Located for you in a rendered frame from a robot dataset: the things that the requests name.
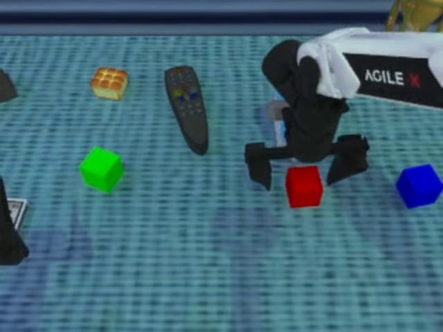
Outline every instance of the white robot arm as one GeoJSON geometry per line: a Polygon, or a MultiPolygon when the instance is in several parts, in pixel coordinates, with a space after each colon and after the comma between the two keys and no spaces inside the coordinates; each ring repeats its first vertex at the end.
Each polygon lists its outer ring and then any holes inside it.
{"type": "Polygon", "coordinates": [[[297,62],[316,60],[317,93],[364,95],[443,109],[443,34],[374,33],[345,28],[303,43],[297,62]]]}

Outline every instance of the table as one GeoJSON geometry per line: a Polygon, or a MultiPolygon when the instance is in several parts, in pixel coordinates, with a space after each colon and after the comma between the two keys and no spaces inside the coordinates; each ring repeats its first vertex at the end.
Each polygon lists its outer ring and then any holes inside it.
{"type": "Polygon", "coordinates": [[[370,170],[327,188],[319,208],[290,210],[289,164],[274,164],[266,192],[243,161],[247,142],[272,143],[260,63],[281,39],[0,39],[20,94],[0,104],[0,175],[31,206],[30,257],[0,269],[2,330],[442,330],[443,205],[406,210],[394,184],[413,165],[443,172],[443,113],[351,101],[339,132],[369,138],[370,170]],[[204,157],[188,151],[165,96],[163,71],[179,64],[203,85],[204,157]],[[121,102],[92,96],[99,66],[128,71],[121,102]],[[124,160],[112,194],[82,184],[94,145],[124,160]]]}

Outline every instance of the black remote control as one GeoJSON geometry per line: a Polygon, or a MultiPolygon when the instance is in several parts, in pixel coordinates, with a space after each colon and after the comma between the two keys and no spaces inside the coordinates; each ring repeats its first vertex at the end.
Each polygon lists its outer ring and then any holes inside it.
{"type": "Polygon", "coordinates": [[[165,85],[186,143],[203,156],[208,151],[208,120],[195,70],[189,66],[170,68],[165,71],[165,85]]]}

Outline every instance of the green block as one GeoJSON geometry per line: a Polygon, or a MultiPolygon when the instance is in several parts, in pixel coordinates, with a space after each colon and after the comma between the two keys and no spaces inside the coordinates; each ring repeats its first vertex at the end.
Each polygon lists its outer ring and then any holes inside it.
{"type": "Polygon", "coordinates": [[[111,192],[125,173],[119,155],[94,147],[80,164],[83,181],[103,192],[111,192]]]}

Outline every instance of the red block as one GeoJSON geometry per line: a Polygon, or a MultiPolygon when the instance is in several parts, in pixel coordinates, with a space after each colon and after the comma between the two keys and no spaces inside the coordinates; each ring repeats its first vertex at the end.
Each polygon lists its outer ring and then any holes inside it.
{"type": "Polygon", "coordinates": [[[292,209],[319,206],[323,185],[318,167],[290,167],[286,173],[286,193],[292,209]]]}

